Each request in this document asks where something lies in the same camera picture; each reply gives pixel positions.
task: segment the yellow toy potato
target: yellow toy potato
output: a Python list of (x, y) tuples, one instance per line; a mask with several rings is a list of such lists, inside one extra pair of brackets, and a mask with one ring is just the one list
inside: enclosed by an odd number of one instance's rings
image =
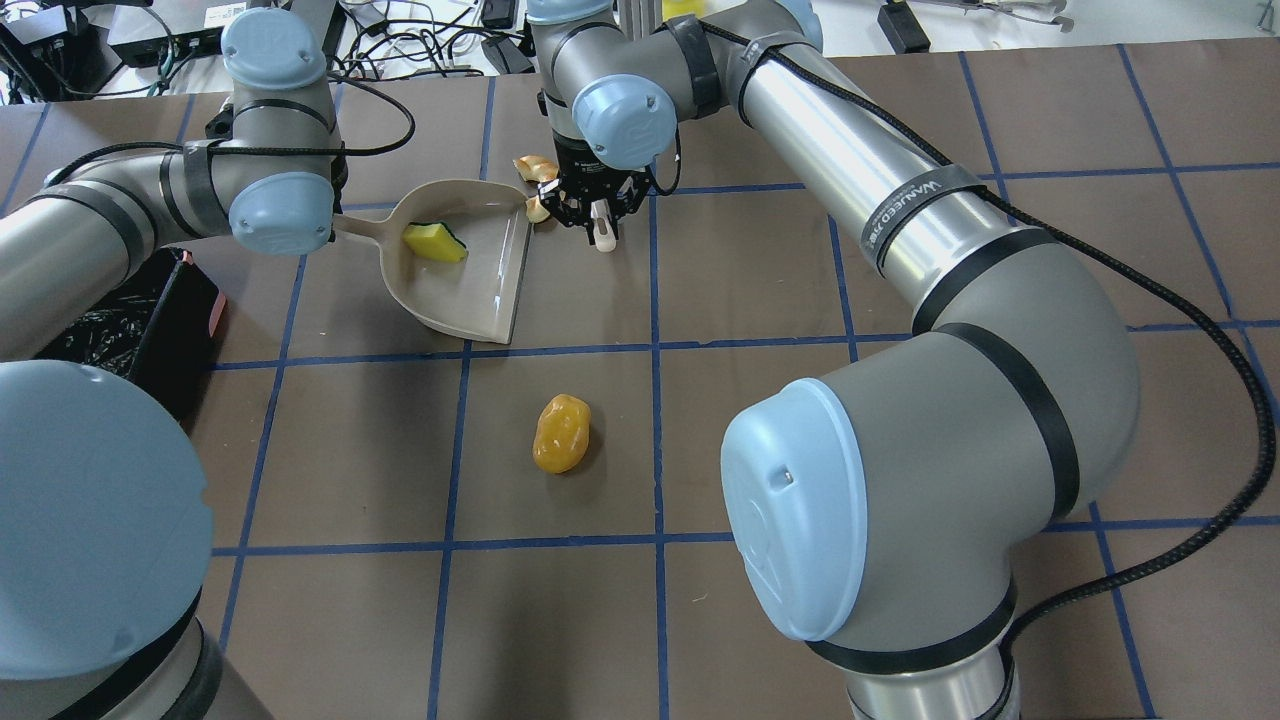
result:
[(534, 462), (547, 473), (572, 470), (586, 455), (591, 409), (572, 395), (557, 395), (538, 416)]

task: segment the white label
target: white label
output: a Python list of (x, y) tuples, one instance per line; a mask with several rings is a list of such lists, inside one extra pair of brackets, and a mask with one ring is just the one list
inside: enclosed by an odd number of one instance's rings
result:
[(205, 10), (205, 29), (211, 27), (227, 27), (232, 24), (236, 15), (244, 12), (248, 3), (232, 3), (230, 5), (214, 5)]

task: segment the yellow object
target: yellow object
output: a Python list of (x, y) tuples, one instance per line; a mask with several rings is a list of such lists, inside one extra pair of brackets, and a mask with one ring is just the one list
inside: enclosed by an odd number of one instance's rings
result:
[(444, 263), (461, 263), (467, 259), (467, 246), (453, 237), (449, 225), (444, 223), (410, 223), (401, 233), (401, 240), (419, 258)]
[(534, 462), (553, 474), (572, 470), (586, 455), (591, 409), (572, 395), (557, 395), (538, 416)]
[(707, 14), (707, 0), (662, 0), (662, 19)]

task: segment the light blue cap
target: light blue cap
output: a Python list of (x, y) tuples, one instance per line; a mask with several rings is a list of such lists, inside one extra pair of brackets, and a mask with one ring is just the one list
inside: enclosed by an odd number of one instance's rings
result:
[(649, 78), (596, 78), (573, 99), (573, 122), (605, 165), (639, 170), (676, 138), (676, 105)]
[(755, 597), (797, 641), (849, 619), (867, 560), (867, 482), (836, 393), (805, 378), (733, 419), (721, 447), (733, 541)]
[(106, 667), (172, 628), (209, 568), (204, 488), (182, 428), (133, 384), (0, 363), (0, 679)]
[(223, 63), (236, 82), (296, 90), (324, 77), (328, 60), (307, 23), (279, 8), (241, 13), (223, 31)]
[(529, 0), (530, 24), (554, 26), (613, 9), (613, 0)]
[(241, 245), (268, 255), (306, 255), (333, 233), (333, 186), (315, 173), (278, 173), (246, 187), (227, 213)]
[(776, 0), (778, 5), (782, 5), (791, 13), (791, 17), (800, 23), (800, 29), (804, 36), (809, 38), (815, 49), (822, 50), (822, 20), (818, 19), (818, 14), (813, 12), (813, 4), (809, 0)]

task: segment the beige dustpan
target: beige dustpan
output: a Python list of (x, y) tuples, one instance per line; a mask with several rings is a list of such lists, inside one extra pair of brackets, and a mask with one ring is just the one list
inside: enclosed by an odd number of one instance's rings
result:
[[(467, 246), (461, 263), (424, 260), (401, 241), (410, 223), (447, 223)], [(410, 191), (385, 220), (335, 215), (338, 240), (372, 242), (387, 290), (424, 325), (467, 340), (511, 342), (529, 219), (525, 193), (449, 179)]]

